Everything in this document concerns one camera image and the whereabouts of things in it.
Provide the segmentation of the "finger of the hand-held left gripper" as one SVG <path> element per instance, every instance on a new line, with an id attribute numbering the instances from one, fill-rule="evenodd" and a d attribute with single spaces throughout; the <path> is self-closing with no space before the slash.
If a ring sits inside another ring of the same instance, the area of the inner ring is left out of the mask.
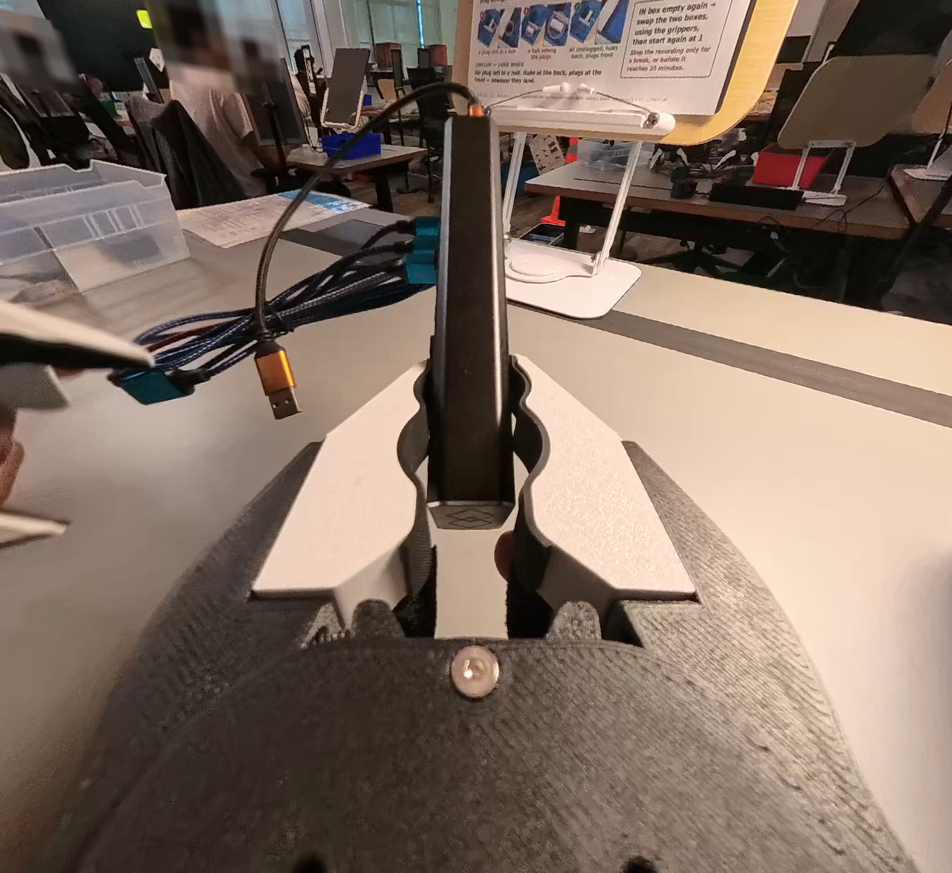
<path id="1" fill-rule="evenodd" d="M 151 370 L 144 347 L 42 311 L 1 303 L 1 405 L 59 411 L 69 399 L 57 372 Z"/>

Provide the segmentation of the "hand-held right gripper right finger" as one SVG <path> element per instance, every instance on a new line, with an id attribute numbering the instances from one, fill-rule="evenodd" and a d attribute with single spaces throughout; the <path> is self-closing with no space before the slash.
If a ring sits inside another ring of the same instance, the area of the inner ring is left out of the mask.
<path id="1" fill-rule="evenodd" d="M 525 356 L 511 358 L 514 453 L 527 472 L 509 571 L 509 636 L 537 639 L 570 603 L 604 630 L 625 602 L 694 602 L 697 590 L 628 445 Z"/>

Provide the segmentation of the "clear plastic bin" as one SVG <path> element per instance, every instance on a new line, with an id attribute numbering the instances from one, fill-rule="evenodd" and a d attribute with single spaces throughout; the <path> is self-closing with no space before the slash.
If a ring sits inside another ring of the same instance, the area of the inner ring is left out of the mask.
<path id="1" fill-rule="evenodd" d="M 62 299 L 188 257 L 162 173 L 100 161 L 2 172 L 2 301 Z"/>

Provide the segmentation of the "black usb hub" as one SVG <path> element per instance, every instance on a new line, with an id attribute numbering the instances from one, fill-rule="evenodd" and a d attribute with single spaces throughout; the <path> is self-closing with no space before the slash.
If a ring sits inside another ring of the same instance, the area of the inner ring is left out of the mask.
<path id="1" fill-rule="evenodd" d="M 515 506 L 498 131 L 445 127 L 434 334 L 427 374 L 427 506 L 446 530 L 489 530 Z"/>

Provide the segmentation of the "person's left hand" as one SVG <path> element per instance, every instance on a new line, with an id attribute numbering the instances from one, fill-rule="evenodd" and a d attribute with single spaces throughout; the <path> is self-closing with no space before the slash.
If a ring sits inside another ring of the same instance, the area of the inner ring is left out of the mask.
<path id="1" fill-rule="evenodd" d="M 25 451 L 16 438 L 16 413 L 1 405 L 1 504 L 9 498 Z"/>

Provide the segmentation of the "blue white paper sheet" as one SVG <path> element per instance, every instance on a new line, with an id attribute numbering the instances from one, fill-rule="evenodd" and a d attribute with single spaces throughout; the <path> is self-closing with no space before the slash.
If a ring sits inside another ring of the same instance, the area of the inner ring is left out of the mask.
<path id="1" fill-rule="evenodd" d="M 294 192 L 270 194 L 202 208 L 179 210 L 184 233 L 217 248 L 234 248 L 268 236 L 292 204 Z M 369 210 L 370 206 L 335 194 L 311 192 L 290 217 L 287 229 L 322 223 L 341 215 Z"/>

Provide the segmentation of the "orange traffic cone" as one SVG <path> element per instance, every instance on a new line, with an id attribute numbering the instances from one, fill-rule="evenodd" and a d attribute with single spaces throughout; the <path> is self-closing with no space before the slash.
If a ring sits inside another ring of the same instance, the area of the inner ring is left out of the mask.
<path id="1" fill-rule="evenodd" d="M 565 150 L 565 165 L 572 165 L 578 161 L 578 144 L 579 139 L 577 137 L 568 139 L 568 145 Z M 560 215 L 560 202 L 560 197 L 554 199 L 551 212 L 541 218 L 540 224 L 562 229 L 565 228 L 565 221 Z"/>

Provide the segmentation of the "black monitor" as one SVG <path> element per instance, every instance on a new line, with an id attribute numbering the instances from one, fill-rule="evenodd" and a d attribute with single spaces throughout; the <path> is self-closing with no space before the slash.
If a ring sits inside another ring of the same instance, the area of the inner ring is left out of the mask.
<path id="1" fill-rule="evenodd" d="M 137 60 L 158 46 L 145 0 L 37 0 L 78 72 L 110 92 L 141 91 Z"/>

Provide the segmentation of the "grey monitor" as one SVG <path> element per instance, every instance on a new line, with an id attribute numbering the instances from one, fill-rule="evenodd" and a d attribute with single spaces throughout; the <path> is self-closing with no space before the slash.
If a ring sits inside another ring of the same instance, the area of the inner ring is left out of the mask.
<path id="1" fill-rule="evenodd" d="M 277 69 L 276 78 L 260 81 L 251 91 L 242 92 L 254 134 L 267 146 L 276 146 L 275 130 L 282 148 L 308 144 L 287 60 L 281 58 Z"/>

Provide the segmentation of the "work table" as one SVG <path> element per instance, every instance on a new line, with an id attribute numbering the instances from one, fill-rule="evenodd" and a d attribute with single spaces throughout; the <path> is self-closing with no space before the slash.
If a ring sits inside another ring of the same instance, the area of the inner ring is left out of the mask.
<path id="1" fill-rule="evenodd" d="M 599 172 L 582 165 L 565 165 L 527 181 L 532 195 L 586 201 L 612 208 L 621 183 L 620 172 Z M 638 170 L 625 198 L 627 209 L 669 212 L 746 224 L 776 224 L 783 228 L 838 236 L 899 242 L 905 239 L 938 199 L 943 184 L 920 181 L 900 167 L 884 179 L 848 176 L 841 207 L 802 201 L 790 210 L 764 209 L 708 200 L 710 184 L 681 200 L 670 195 L 671 184 L 659 173 Z"/>
<path id="2" fill-rule="evenodd" d="M 327 154 L 312 147 L 298 147 L 292 150 L 288 162 L 292 170 L 317 174 L 320 182 L 349 180 L 354 175 L 369 176 L 375 187 L 375 207 L 383 212 L 393 212 L 393 198 L 389 184 L 392 169 L 409 166 L 426 157 L 426 149 L 393 144 L 382 144 L 381 151 L 375 155 L 341 161 L 326 171 L 329 159 Z"/>

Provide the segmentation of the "small blue bin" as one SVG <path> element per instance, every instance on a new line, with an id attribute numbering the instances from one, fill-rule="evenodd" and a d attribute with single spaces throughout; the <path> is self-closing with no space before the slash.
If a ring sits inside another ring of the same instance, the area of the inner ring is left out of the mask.
<path id="1" fill-rule="evenodd" d="M 384 137 L 379 132 L 330 133 L 320 137 L 320 145 L 328 159 L 359 161 L 381 155 Z"/>

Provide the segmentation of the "grey tilted board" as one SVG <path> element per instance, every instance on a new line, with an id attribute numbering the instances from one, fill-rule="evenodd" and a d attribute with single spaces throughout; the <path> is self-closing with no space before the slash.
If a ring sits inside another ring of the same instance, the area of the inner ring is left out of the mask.
<path id="1" fill-rule="evenodd" d="M 323 128 L 337 133 L 357 130 L 370 54 L 367 47 L 339 47 L 335 50 L 320 112 Z"/>

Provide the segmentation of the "red bin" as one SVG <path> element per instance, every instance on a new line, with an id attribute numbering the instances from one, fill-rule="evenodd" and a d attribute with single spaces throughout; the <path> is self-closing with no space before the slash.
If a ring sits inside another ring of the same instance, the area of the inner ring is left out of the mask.
<path id="1" fill-rule="evenodd" d="M 776 142 L 771 143 L 757 153 L 750 183 L 761 187 L 811 189 L 815 178 L 827 164 L 830 154 L 829 148 L 811 149 L 795 186 L 794 179 L 801 166 L 803 151 L 784 150 L 780 149 Z"/>

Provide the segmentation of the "tan board on stand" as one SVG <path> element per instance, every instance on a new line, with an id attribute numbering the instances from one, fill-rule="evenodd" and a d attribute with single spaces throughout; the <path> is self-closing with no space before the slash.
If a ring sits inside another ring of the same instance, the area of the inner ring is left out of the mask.
<path id="1" fill-rule="evenodd" d="M 934 84 L 935 55 L 875 55 L 827 59 L 807 81 L 779 131 L 778 146 L 799 152 L 791 190 L 803 202 L 841 207 L 841 187 L 855 150 L 894 133 L 913 133 L 914 117 Z M 802 184 L 814 151 L 843 149 L 830 191 Z"/>

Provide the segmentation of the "instruction sheet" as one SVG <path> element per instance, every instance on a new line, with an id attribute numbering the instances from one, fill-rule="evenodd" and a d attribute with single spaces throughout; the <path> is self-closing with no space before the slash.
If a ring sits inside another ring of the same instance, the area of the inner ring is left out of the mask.
<path id="1" fill-rule="evenodd" d="M 676 116 L 720 107 L 756 0 L 473 0 L 486 105 Z"/>

